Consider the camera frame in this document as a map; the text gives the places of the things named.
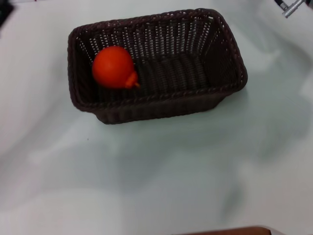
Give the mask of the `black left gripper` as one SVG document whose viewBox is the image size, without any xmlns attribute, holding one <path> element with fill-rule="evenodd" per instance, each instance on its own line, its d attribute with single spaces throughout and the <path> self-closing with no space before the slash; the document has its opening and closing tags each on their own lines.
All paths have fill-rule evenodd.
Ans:
<svg viewBox="0 0 313 235">
<path fill-rule="evenodd" d="M 0 24 L 4 24 L 15 7 L 9 0 L 0 0 Z"/>
</svg>

